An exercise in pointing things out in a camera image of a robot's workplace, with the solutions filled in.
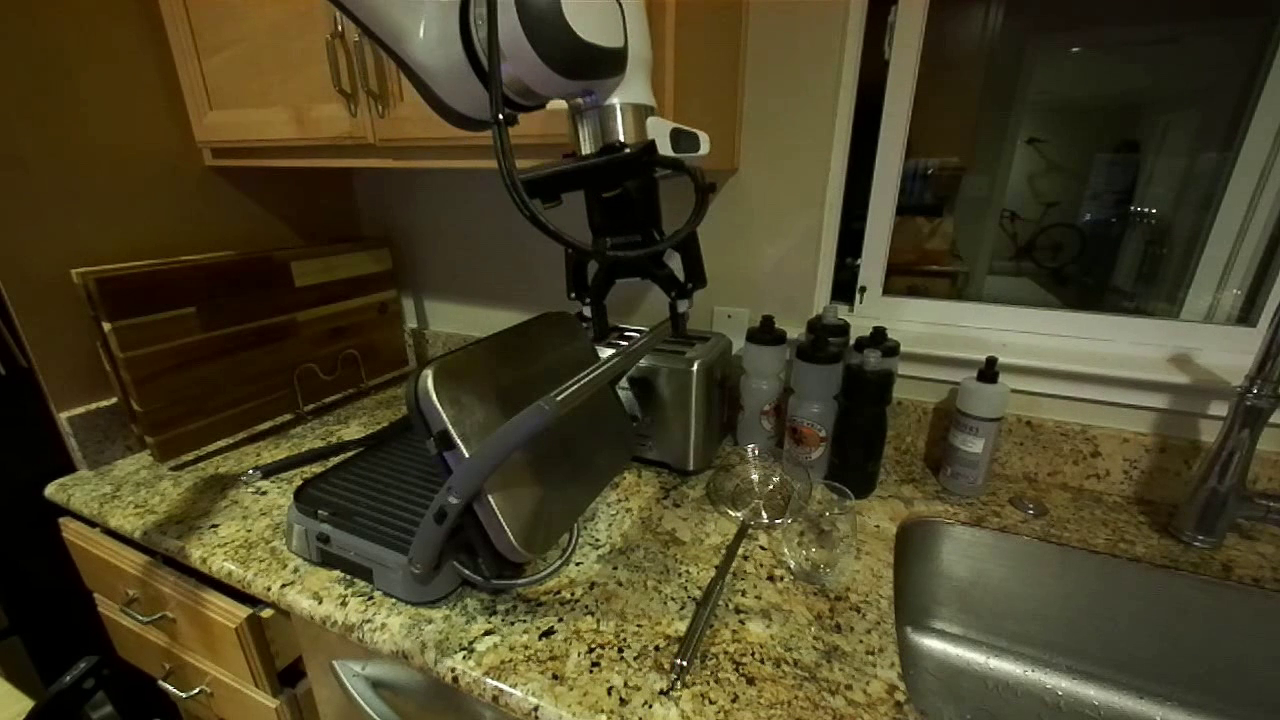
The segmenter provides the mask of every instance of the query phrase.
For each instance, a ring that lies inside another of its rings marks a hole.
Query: window frame
[[[1139,316],[1099,316],[1099,314],[1054,314],[1054,309],[1011,309],[974,299],[916,299],[883,295],[883,269],[893,244],[894,187],[907,153],[907,122],[916,102],[928,0],[894,0],[893,41],[883,54],[883,122],[874,147],[874,178],[868,202],[868,231],[860,255],[860,303],[854,326],[883,326],[902,342],[899,378],[951,385],[967,378],[978,355],[999,355],[1006,381],[1030,396],[1118,405],[1118,408],[1174,408],[1196,418],[1220,418],[1226,408],[1226,389],[1248,372],[1251,352],[1263,342],[1267,316],[1280,303],[1280,281],[1271,281],[1267,303],[1257,326],[1186,326],[1186,321],[1139,321]],[[854,80],[862,54],[868,6],[849,14],[845,37],[845,84],[837,106],[833,170],[821,224],[821,269],[810,309],[833,299],[833,271],[841,253],[841,210],[845,210],[845,170],[854,122]],[[1248,187],[1243,210],[1257,219],[1277,224],[1277,178]]]

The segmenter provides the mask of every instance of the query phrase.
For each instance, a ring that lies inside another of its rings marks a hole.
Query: wall
[[[845,0],[749,0],[739,174],[701,231],[713,275],[694,295],[701,326],[713,303],[789,326],[810,314],[845,14]],[[368,174],[356,183],[368,224],[401,244],[441,333],[563,309],[559,253],[515,219],[492,178]],[[645,321],[662,303],[657,294],[621,294],[611,309]]]
[[[57,408],[113,396],[68,269],[351,236],[346,174],[206,174],[154,0],[6,6],[0,283]]]

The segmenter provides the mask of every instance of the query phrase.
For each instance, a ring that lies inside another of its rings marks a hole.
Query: faucet
[[[1209,548],[1220,546],[1239,521],[1280,524],[1280,502],[1248,494],[1248,470],[1257,439],[1263,435],[1271,413],[1280,405],[1280,309],[1271,314],[1271,329],[1230,396],[1226,420],[1216,433],[1216,445],[1196,465],[1196,488],[1174,513],[1173,536]]]

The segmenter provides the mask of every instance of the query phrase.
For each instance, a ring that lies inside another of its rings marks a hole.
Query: electrical outlet
[[[751,329],[751,314],[749,309],[713,309],[713,333],[728,336],[733,349],[745,349]]]

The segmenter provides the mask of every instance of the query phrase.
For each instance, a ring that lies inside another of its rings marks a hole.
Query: wooden cutting board
[[[389,247],[212,253],[73,275],[154,462],[407,372]]]

